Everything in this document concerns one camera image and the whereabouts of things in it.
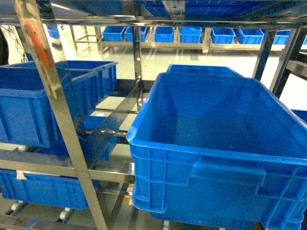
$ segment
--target metal frame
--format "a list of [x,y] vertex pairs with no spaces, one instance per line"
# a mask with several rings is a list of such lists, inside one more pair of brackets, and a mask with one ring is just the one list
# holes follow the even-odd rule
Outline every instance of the metal frame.
[[[280,64],[274,76],[274,80],[271,85],[271,90],[277,96],[280,96],[286,80],[290,73],[296,74],[299,77],[307,78],[307,56],[303,53],[299,53],[299,49],[302,46],[303,39],[307,34],[307,19],[306,18],[239,18],[239,19],[221,19],[221,18],[185,18],[184,8],[182,2],[178,1],[163,1],[166,8],[171,13],[170,17],[152,17],[141,16],[142,9],[135,6],[134,16],[57,16],[52,13],[47,15],[40,14],[41,3],[36,0],[27,0],[25,4],[24,0],[13,0],[16,15],[3,15],[1,16],[0,23],[7,23],[13,25],[20,25],[24,37],[26,38],[29,46],[28,49],[36,65],[48,94],[48,98],[52,109],[54,111],[57,123],[63,135],[66,147],[68,149],[70,157],[57,157],[51,155],[41,155],[34,152],[18,152],[0,150],[0,168],[31,171],[36,173],[49,173],[63,176],[71,176],[79,179],[83,188],[84,194],[88,201],[91,213],[95,220],[98,230],[112,229],[114,225],[114,218],[119,211],[120,204],[123,196],[127,196],[126,190],[128,184],[134,183],[134,165],[133,163],[116,164],[108,161],[92,161],[86,162],[83,156],[83,152],[77,137],[75,130],[75,124],[73,117],[71,116],[71,108],[73,104],[68,104],[66,101],[66,88],[62,87],[63,75],[59,75],[57,63],[60,61],[65,64],[66,59],[63,53],[63,49],[60,46],[55,51],[49,46],[47,42],[46,34],[44,33],[43,23],[46,24],[69,24],[72,25],[84,25],[95,26],[96,40],[98,42],[98,50],[102,51],[104,46],[112,46],[118,44],[112,44],[102,41],[100,26],[103,25],[129,25],[133,28],[133,42],[121,43],[124,46],[133,47],[134,56],[134,69],[135,80],[118,80],[118,90],[121,92],[131,92],[127,98],[117,107],[115,111],[106,119],[118,120],[117,126],[124,121],[133,106],[137,103],[138,110],[143,103],[143,93],[147,92],[153,81],[142,80],[142,65],[141,65],[141,47],[165,47],[175,46],[176,48],[191,48],[191,46],[184,46],[177,42],[170,44],[157,44],[152,40],[149,42],[140,42],[140,26],[199,26],[206,27],[203,33],[203,44],[197,44],[195,47],[201,49],[204,53],[207,53],[209,49],[242,49],[246,50],[247,46],[239,44],[231,44],[225,46],[219,46],[212,44],[210,40],[210,32],[212,27],[246,27],[246,28],[267,28],[272,31],[266,32],[265,39],[261,45],[255,46],[255,49],[260,49],[261,53],[258,56],[257,64],[255,66],[253,77],[260,80],[263,74],[265,63],[269,56],[269,51],[273,50],[275,32],[277,29],[292,28],[288,42],[283,49]],[[91,141],[93,143],[99,140],[107,144],[114,134],[122,133],[109,132],[107,122],[103,122],[96,130],[91,134]],[[111,212],[108,212],[103,204],[99,203],[96,191],[93,187],[92,180],[102,180],[107,182],[120,182],[122,183],[116,205]],[[34,228],[29,228],[26,225],[25,218],[19,218],[12,215],[0,216],[0,228],[9,229],[93,229],[82,226],[71,226],[61,222],[39,221]],[[255,229],[264,229],[260,224],[255,224]]]
[[[77,51],[77,43],[95,43],[98,46],[98,51],[102,54],[104,51],[104,47],[133,47],[132,42],[109,42],[104,41],[103,35],[101,34],[100,27],[99,32],[96,32],[96,35],[85,35],[79,39],[75,39],[72,26],[72,38],[75,49]],[[141,42],[142,48],[160,48],[160,49],[192,49],[192,50],[201,50],[203,54],[207,54],[210,50],[251,50],[257,51],[261,50],[261,45],[251,45],[251,44],[240,44],[237,40],[233,44],[215,44],[211,39],[211,28],[205,27],[204,31],[201,34],[201,43],[181,43],[180,42],[180,30],[179,27],[175,27],[174,29],[174,42],[172,43],[164,43],[164,42],[155,42],[154,41],[154,33],[156,27],[150,28],[150,31],[146,37],[144,42]],[[80,41],[89,36],[96,36],[96,41]],[[269,51],[282,51],[285,45],[271,45]],[[302,49],[307,49],[307,45],[303,45]]]
[[[86,25],[83,26],[85,35],[83,37],[78,38],[78,39],[76,39],[75,32],[73,30],[73,26],[69,25],[69,27],[71,29],[72,42],[73,42],[73,46],[75,47],[76,52],[78,52],[78,46],[77,46],[78,43],[80,43],[80,44],[87,43],[88,45],[89,44],[97,44],[98,51],[100,53],[102,53],[102,50],[100,48],[100,42],[101,42],[101,39],[102,39],[100,27],[95,27],[95,34],[88,34],[87,26]],[[90,37],[95,37],[96,41],[90,41],[89,40]]]

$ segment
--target blue plastic bin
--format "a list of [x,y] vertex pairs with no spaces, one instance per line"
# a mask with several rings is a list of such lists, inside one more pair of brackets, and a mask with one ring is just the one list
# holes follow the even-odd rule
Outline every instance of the blue plastic bin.
[[185,15],[200,17],[240,17],[272,3],[265,1],[188,0]]
[[307,111],[294,109],[292,110],[292,112],[295,113],[295,115],[297,115],[299,118],[307,122]]
[[183,27],[180,29],[180,42],[181,43],[199,43],[201,42],[200,27]]
[[254,222],[243,219],[219,217],[214,214],[199,212],[187,212],[186,210],[166,209],[165,213],[152,212],[151,216],[156,219],[167,219],[169,221],[178,222],[178,220],[188,219],[189,223],[203,226],[211,226],[222,229],[233,230],[253,230]]
[[236,35],[241,44],[261,44],[264,37],[260,29],[237,29]]
[[230,28],[212,28],[211,37],[213,43],[218,44],[233,44],[235,32]]
[[125,26],[107,26],[102,34],[107,42],[122,42],[125,30]]
[[50,37],[54,39],[59,39],[59,30],[57,25],[47,26],[47,31]]
[[[84,127],[86,129],[96,128],[104,119],[105,117],[90,116],[84,121]],[[90,159],[90,146],[86,146],[86,140],[81,138],[80,141],[85,152],[85,157]],[[101,160],[108,159],[117,141],[118,137],[111,139],[111,142],[101,154]],[[68,152],[63,146],[42,149],[40,153],[68,156]],[[78,210],[88,208],[78,179],[32,173],[25,173],[25,177],[27,180],[17,180],[16,171],[0,169],[0,186],[2,188],[3,198]],[[93,181],[93,184],[97,188],[99,182]]]
[[[150,27],[141,27],[141,40],[142,42],[145,42],[147,34],[149,32]],[[129,26],[128,29],[125,31],[125,35],[126,35],[126,41],[127,42],[132,42],[132,27]]]
[[149,13],[153,16],[169,16],[167,10],[165,9],[162,1],[134,1],[137,4],[142,4]]
[[[71,71],[71,75],[81,109],[74,111],[76,120],[95,109],[96,73]],[[38,71],[0,68],[0,142],[49,148],[60,136]]]
[[173,42],[174,28],[173,27],[157,27],[154,33],[155,42]]
[[[95,71],[96,80],[96,103],[101,102],[112,94],[117,88],[116,61],[67,61],[70,70]],[[5,68],[23,67],[36,68],[35,62],[24,62],[13,65],[2,66]]]
[[207,75],[207,76],[214,76],[214,77],[243,78],[242,75],[224,66],[169,65],[166,72],[167,73]]
[[301,228],[307,126],[259,81],[160,74],[127,140],[137,208],[213,227],[220,217]]
[[273,45],[285,45],[287,43],[290,32],[290,30],[277,31]]

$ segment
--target white floor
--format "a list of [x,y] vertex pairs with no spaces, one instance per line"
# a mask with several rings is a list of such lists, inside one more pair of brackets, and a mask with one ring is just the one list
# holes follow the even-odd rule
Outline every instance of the white floor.
[[[82,27],[75,26],[75,33],[77,38],[84,35]],[[88,32],[94,34],[94,29],[88,27]],[[118,79],[134,79],[134,66],[133,66],[133,53],[132,48],[105,48],[103,54],[99,54],[96,44],[78,44],[78,53],[75,52],[70,28],[64,26],[61,31],[61,37],[65,38],[63,42],[66,58],[70,60],[111,60],[118,62]],[[14,41],[7,36],[10,49],[9,63],[20,62],[22,56],[16,51]],[[265,68],[261,82],[269,88],[273,79],[276,67],[279,61],[279,52],[272,52],[270,54],[267,66]],[[254,51],[210,51],[209,54],[201,54],[189,50],[180,49],[143,49],[142,50],[142,72],[144,80],[155,80],[159,73],[165,72],[170,64],[187,64],[187,65],[212,65],[212,66],[227,66],[240,73],[244,77],[250,78],[257,60],[257,52]],[[281,96],[281,101],[290,109],[307,110],[307,82],[295,77],[290,76],[284,92]],[[115,108],[122,98],[110,98],[105,100],[99,107]],[[129,115],[128,119],[122,125],[123,130],[128,130],[135,115]],[[15,146],[2,144],[1,148],[13,149]],[[114,159],[130,160],[129,147],[117,145],[112,155]],[[0,198],[0,213],[5,213],[13,201]],[[42,219],[57,219],[61,209],[55,207],[28,205],[23,216]],[[137,221],[133,225],[135,215],[131,215],[133,208],[126,203],[123,204],[120,211],[118,221],[114,229],[161,229],[161,221],[149,217],[146,212],[139,211]],[[70,223],[85,224],[87,226],[94,226],[93,219],[89,210],[76,211]]]

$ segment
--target orange mark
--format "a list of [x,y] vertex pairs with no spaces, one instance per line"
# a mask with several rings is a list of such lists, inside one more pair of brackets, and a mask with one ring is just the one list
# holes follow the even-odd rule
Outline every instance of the orange mark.
[[41,62],[45,66],[45,68],[49,71],[51,69],[50,62],[48,55],[46,54],[45,49],[43,48],[39,38],[37,37],[34,29],[32,28],[31,22],[26,23],[28,29],[29,29],[29,35],[30,38],[34,44],[34,48],[38,54],[38,57],[40,58]]

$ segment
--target crate handle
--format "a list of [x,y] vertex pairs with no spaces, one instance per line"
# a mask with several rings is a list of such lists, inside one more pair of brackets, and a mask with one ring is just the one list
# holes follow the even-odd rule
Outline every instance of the crate handle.
[[243,167],[225,164],[195,162],[191,177],[202,177],[208,180],[263,186],[265,170],[256,167]]

